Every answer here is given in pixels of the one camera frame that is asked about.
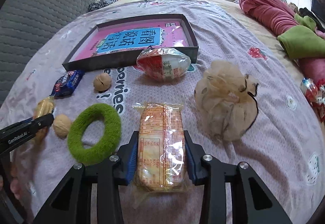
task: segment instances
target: red and white package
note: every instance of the red and white package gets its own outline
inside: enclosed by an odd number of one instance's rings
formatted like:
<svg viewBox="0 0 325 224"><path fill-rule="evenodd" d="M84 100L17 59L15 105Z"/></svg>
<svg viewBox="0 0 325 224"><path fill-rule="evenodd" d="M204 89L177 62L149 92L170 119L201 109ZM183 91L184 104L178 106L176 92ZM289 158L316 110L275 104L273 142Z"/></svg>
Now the red and white package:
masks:
<svg viewBox="0 0 325 224"><path fill-rule="evenodd" d="M314 84L312 79L303 79L300 89L311 106L317 109L321 122L325 120L325 79Z"/></svg>
<svg viewBox="0 0 325 224"><path fill-rule="evenodd" d="M139 54L136 64L153 79L165 81L184 75L191 59L175 48L147 48Z"/></svg>

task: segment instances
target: bed sheet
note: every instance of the bed sheet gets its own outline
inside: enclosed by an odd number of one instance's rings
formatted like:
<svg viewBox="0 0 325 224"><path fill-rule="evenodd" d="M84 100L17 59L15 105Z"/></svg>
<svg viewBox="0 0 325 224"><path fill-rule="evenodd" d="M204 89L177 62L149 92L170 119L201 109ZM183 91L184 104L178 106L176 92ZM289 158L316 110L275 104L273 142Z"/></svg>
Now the bed sheet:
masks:
<svg viewBox="0 0 325 224"><path fill-rule="evenodd" d="M119 0L80 16L56 33L28 62L0 109L0 128L32 115L37 102L48 96L55 81L64 74L63 60L94 25L123 17L161 13L182 13L190 22L199 43L195 71L188 72L179 83L171 86L157 85L133 67L109 69L107 72L114 81L123 80L124 90L119 99L113 96L117 91L115 85L104 97L103 94L96 94L92 80L102 70L88 72L71 97L55 101L54 116L63 113L74 120L82 110L94 103L113 105L122 102L122 145L139 127L140 117L137 111L130 108L132 103L184 102L183 126L190 132L193 141L222 162L238 164L247 161L279 200L293 223L305 224L325 194L325 186L322 185L325 180L322 173L325 164L324 139L320 125L299 89L299 79L302 78L299 71L281 56L280 46L277 47L274 42L275 37L247 18L234 3L223 0ZM250 46L260 48L268 60L252 58L247 53ZM209 137L196 110L195 85L215 59L237 64L243 73L253 75L260 81L256 96L259 114L253 126L238 142L218 142ZM288 69L294 74L295 81ZM287 96L295 99L296 109L287 105ZM93 145L102 130L100 121L93 122L85 132L84 144ZM13 162L24 187L22 202L32 218L75 160L67 149L66 140L56 137L50 128L42 145L35 147L27 143L21 146L14 153ZM319 169L315 171L314 168L313 179L310 179L309 173L311 163L315 163L315 168ZM34 192L29 193L26 187L31 185ZM131 190L120 188L125 223L199 222L202 187L192 187L182 194L153 195L136 209L133 207ZM229 202L228 223L231 222ZM95 214L92 214L92 223L95 223Z"/></svg>

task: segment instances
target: plush green ring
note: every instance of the plush green ring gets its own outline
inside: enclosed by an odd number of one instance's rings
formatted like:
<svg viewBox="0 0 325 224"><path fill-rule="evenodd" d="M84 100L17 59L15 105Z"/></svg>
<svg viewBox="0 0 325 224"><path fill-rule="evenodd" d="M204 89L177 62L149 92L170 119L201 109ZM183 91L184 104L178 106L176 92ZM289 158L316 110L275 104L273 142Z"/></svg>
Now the plush green ring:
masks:
<svg viewBox="0 0 325 224"><path fill-rule="evenodd" d="M99 142L85 149L82 146L82 135L93 121L104 118L104 135ZM68 134L68 148L72 156L84 165L100 163L115 151L121 137L121 120L115 108L104 103L94 104L86 108L72 123Z"/></svg>

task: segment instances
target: bed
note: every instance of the bed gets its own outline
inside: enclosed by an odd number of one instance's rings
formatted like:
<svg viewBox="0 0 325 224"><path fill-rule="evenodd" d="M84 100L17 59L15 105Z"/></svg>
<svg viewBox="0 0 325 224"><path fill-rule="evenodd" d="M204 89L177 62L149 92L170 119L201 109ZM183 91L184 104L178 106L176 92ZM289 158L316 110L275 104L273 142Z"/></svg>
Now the bed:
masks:
<svg viewBox="0 0 325 224"><path fill-rule="evenodd" d="M0 10L0 106L32 56L99 0L6 0Z"/></svg>
<svg viewBox="0 0 325 224"><path fill-rule="evenodd" d="M240 7L224 0L119 0L103 9L84 14L57 32L28 62L14 83L0 109L0 128L31 117L37 102L47 97L55 81L63 75L64 61L73 47L95 25L107 20L144 14L183 13L190 22L199 43L195 71L187 73L181 83L157 85L143 80L143 74L133 67L107 70L114 80L125 74L123 106L120 115L122 136L126 144L139 127L139 115L131 109L133 102L183 102L183 127L194 142L222 162L238 164L247 161L278 199L293 224L306 223L325 194L324 175L310 180L310 163L318 161L322 172L325 158L324 128L299 89L303 75L291 62L273 34ZM268 60L258 61L248 55L249 47L260 48ZM238 64L241 71L260 81L256 100L259 114L253 126L239 142L218 142L200 127L200 115L194 103L194 88L214 59ZM86 73L75 93L56 100L54 116L66 114L74 120L87 106L97 102L113 105L112 97L98 97L92 88L93 78L102 70ZM115 92L115 86L109 90ZM288 104L294 99L296 108ZM93 122L83 137L85 145L93 145L100 137L103 124ZM50 128L38 148L27 143L17 149L13 162L23 187L22 203L33 218L75 163L66 140L55 136ZM186 193L153 195L136 205L132 188L120 188L125 223L199 223L203 189L191 187ZM228 199L227 223L231 223ZM92 214L92 223L96 215Z"/></svg>

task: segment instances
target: green fabric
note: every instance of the green fabric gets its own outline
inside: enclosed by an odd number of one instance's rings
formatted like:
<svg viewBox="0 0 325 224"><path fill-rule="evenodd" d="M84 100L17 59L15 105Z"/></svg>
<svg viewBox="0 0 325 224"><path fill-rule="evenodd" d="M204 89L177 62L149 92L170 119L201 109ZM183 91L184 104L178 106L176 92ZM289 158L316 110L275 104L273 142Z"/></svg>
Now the green fabric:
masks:
<svg viewBox="0 0 325 224"><path fill-rule="evenodd" d="M315 32L316 23L315 21L310 18L309 16L301 17L299 14L295 14L295 21L300 25L308 27L310 30Z"/></svg>
<svg viewBox="0 0 325 224"><path fill-rule="evenodd" d="M82 135L89 124L104 118L104 135L99 142L85 149ZM72 123L68 134L68 148L72 156L84 165L100 163L115 151L121 137L121 120L115 108L104 103L94 104L85 109Z"/></svg>
<svg viewBox="0 0 325 224"><path fill-rule="evenodd" d="M294 26L277 39L290 59L325 57L325 40L306 26Z"/></svg>

